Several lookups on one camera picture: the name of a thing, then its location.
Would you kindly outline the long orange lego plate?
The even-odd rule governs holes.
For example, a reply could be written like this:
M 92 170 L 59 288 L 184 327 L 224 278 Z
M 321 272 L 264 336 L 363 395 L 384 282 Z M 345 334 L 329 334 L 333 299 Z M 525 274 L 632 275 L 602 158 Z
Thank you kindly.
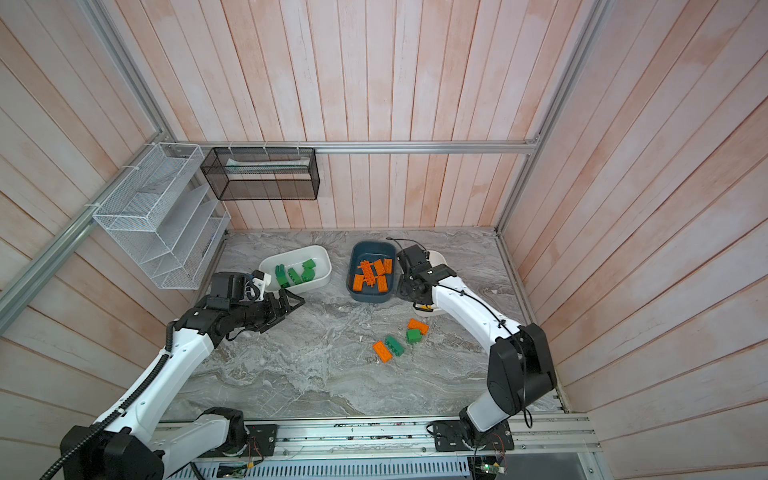
M 373 287 L 377 284 L 378 276 L 376 276 L 374 266 L 370 261 L 362 260 L 359 264 L 359 269 L 361 270 L 362 274 L 366 276 L 367 286 Z

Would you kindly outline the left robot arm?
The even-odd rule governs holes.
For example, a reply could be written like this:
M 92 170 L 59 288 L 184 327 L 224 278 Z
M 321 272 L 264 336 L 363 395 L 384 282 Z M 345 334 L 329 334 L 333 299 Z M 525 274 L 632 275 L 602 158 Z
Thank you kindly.
M 264 333 L 304 305 L 289 290 L 267 291 L 269 282 L 259 270 L 214 274 L 209 293 L 168 324 L 164 347 L 134 384 L 91 425 L 69 430 L 44 478 L 165 479 L 209 451 L 253 452 L 243 413 L 228 407 L 209 408 L 168 437 L 154 434 L 181 387 L 223 341 Z

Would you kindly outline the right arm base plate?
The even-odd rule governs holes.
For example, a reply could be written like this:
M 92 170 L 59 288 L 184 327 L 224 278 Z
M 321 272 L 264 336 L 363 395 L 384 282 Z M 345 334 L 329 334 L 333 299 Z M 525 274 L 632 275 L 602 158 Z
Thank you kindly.
M 470 452 L 514 449 L 508 424 L 501 422 L 486 432 L 475 431 L 468 420 L 437 420 L 426 426 L 438 452 Z

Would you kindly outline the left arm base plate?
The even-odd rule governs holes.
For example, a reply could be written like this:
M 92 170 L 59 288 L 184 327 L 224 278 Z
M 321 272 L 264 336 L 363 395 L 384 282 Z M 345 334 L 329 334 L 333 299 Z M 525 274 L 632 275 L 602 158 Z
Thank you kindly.
M 245 424 L 231 427 L 219 451 L 224 456 L 266 459 L 274 455 L 277 433 L 277 424 Z

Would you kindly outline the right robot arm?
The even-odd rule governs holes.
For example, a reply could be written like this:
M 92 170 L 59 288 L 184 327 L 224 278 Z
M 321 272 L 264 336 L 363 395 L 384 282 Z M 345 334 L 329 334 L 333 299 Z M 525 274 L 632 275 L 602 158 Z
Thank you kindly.
M 448 265 L 433 265 L 415 244 L 400 250 L 397 296 L 416 306 L 437 307 L 462 325 L 488 354 L 486 390 L 459 414 L 459 428 L 475 440 L 521 413 L 557 386 L 549 343 L 537 325 L 522 325 L 473 292 Z

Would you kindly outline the green long lego brick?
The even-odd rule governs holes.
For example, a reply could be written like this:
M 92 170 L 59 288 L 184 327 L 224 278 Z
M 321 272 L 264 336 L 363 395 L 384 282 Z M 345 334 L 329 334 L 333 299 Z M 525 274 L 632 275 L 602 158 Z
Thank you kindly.
M 384 343 L 390 353 L 396 357 L 400 357 L 405 352 L 402 344 L 392 335 L 388 335 L 385 338 Z

